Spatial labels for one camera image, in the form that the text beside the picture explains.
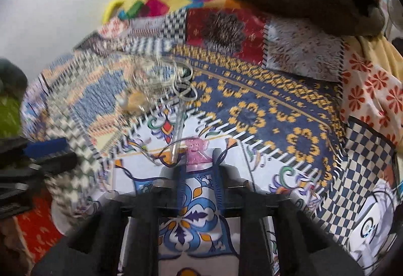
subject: colorful blanket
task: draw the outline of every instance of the colorful blanket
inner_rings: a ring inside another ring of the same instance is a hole
[[[162,223],[160,254],[167,270],[180,274],[180,266],[190,264],[194,274],[218,274],[216,264],[207,270],[199,258],[237,260],[239,221],[219,216],[214,193],[220,189],[209,169],[214,148],[236,143],[225,163],[241,179],[257,190],[291,193],[346,246],[378,180],[386,179],[389,191],[400,182],[392,156],[402,137],[403,89],[394,75],[308,21],[225,6],[189,8],[114,18],[29,88],[25,134],[66,136],[83,156],[72,174],[49,184],[66,213],[85,206],[100,186],[139,193],[167,177],[164,159],[161,167],[138,168],[147,161],[130,142],[149,152],[162,148],[175,129],[175,107],[140,119],[122,114],[116,95],[130,79],[127,53],[184,58],[195,70],[199,100],[188,110],[184,136],[197,136],[203,150],[196,159],[200,168],[188,170],[186,212],[180,222]]]

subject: red patterned fabric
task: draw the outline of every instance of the red patterned fabric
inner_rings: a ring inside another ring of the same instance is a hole
[[[356,117],[397,145],[403,135],[402,83],[350,46],[345,48],[341,120]]]
[[[260,65],[266,21],[248,9],[189,9],[187,43]]]
[[[50,213],[52,198],[49,192],[34,199],[35,209],[17,215],[27,249],[34,263],[37,263],[45,253],[62,238],[53,224]]]

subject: yellow handle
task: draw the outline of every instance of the yellow handle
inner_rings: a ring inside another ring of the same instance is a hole
[[[112,18],[112,13],[116,9],[119,9],[127,0],[112,0],[109,2],[108,7],[106,8],[103,16],[102,16],[102,25],[108,23],[110,18]]]

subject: pink plastic object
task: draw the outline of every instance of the pink plastic object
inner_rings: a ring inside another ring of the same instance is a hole
[[[193,138],[186,140],[187,146],[187,171],[203,170],[210,165],[206,166],[206,163],[211,164],[213,159],[206,153],[208,147],[208,141],[201,138]]]

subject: bed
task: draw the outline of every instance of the bed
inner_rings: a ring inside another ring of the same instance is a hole
[[[128,54],[185,60],[198,92],[183,131],[197,139],[181,152],[186,161],[184,150],[197,144],[198,168],[187,169],[181,215],[161,223],[162,270],[219,275],[226,266],[236,273],[239,220],[220,217],[222,189],[211,170],[213,150],[229,147],[225,163],[240,179],[257,191],[289,193],[366,274],[376,268],[396,237],[390,229],[402,181],[394,159],[402,138],[402,57],[382,36],[330,36],[309,21],[237,0],[127,1],[119,18],[45,69],[23,102],[27,137],[65,136],[82,156],[74,172],[48,184],[68,216],[104,191],[138,194],[167,177],[168,157],[154,166],[136,146],[158,152],[168,144],[177,110],[162,104],[123,116],[116,96],[130,80]],[[368,197],[380,210],[377,228],[362,241],[354,230]],[[265,227],[275,274],[271,219]]]

